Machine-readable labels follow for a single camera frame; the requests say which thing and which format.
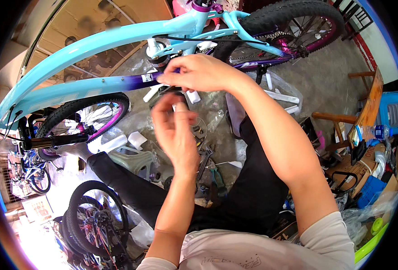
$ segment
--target kickstand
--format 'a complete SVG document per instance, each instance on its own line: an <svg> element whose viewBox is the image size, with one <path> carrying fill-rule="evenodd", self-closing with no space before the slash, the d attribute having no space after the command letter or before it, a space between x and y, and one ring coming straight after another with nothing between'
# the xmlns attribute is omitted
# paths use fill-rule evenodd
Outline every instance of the kickstand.
<svg viewBox="0 0 398 270"><path fill-rule="evenodd" d="M256 69L256 83L260 84L262 81L262 76L266 74L266 70L268 69L269 65L258 65Z"/></svg>

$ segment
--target down tube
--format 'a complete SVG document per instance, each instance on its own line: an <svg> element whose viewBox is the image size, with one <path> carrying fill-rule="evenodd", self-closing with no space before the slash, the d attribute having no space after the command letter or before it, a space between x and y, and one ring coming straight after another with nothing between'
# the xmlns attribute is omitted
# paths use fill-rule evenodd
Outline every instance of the down tube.
<svg viewBox="0 0 398 270"><path fill-rule="evenodd" d="M15 110L21 110L23 111L22 115L27 115L72 100L150 87L158 84L157 77L161 74L161 72L153 72L135 76L91 78L56 84L30 92L17 103ZM17 123L13 123L12 130L17 129ZM6 124L7 119L1 121L0 128L5 128Z"/></svg>
<svg viewBox="0 0 398 270"><path fill-rule="evenodd" d="M173 33L188 35L192 33L195 24L196 19L186 13L169 21L126 25L78 40L44 59L18 81L0 104L0 120L5 118L12 105L17 105L18 101L40 83L88 56L131 42L146 40L153 35Z"/></svg>

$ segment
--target black pants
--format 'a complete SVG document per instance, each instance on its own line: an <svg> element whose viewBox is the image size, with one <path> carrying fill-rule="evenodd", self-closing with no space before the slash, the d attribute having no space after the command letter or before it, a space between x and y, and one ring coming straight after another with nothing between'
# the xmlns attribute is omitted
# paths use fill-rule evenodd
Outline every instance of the black pants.
<svg viewBox="0 0 398 270"><path fill-rule="evenodd" d="M247 150L238 179L220 206L195 205L188 232L224 229L267 235L276 222L288 187L274 173L248 117L241 123L240 133ZM105 152L89 157L88 165L154 228L167 191L115 164Z"/></svg>

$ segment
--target sock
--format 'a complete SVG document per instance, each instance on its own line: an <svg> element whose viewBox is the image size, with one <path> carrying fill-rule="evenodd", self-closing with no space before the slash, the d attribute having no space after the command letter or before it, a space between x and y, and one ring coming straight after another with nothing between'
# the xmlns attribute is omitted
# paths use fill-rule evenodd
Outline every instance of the sock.
<svg viewBox="0 0 398 270"><path fill-rule="evenodd" d="M86 143L75 143L72 145L61 146L58 150L56 150L56 154L61 156L76 155L83 159L85 162L90 156L93 155L89 151L88 145Z"/></svg>

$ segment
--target bicycle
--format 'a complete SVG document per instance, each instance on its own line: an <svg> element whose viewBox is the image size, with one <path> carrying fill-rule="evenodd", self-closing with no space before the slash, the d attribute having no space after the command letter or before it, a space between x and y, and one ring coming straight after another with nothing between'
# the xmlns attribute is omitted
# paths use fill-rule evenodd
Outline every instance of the bicycle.
<svg viewBox="0 0 398 270"><path fill-rule="evenodd" d="M213 53L243 72L256 71L260 81L267 67L307 57L335 41L344 30L340 12L321 0L282 1L252 14L223 11L213 0L193 0L191 4L191 11L176 18L106 30L55 52L24 75L4 98L0 128L7 128L6 135L18 130L25 151L36 149L40 159L51 161L60 157L55 152L57 146L91 142L119 122L130 108L128 97L121 92L158 84L156 78L173 57ZM205 22L212 18L222 18L227 28L202 33ZM170 45L156 38L166 38ZM86 57L142 40L148 40L145 58L157 72L83 79L34 90ZM203 41L218 44L200 51L196 46ZM38 118L45 120L33 137L29 127Z"/></svg>
<svg viewBox="0 0 398 270"><path fill-rule="evenodd" d="M46 194L51 186L50 175L45 168L46 162L38 161L36 151L24 152L19 147L18 153L10 152L10 155L20 159L20 163L13 163L8 158L13 173L12 180L14 182L25 182L36 194Z"/></svg>

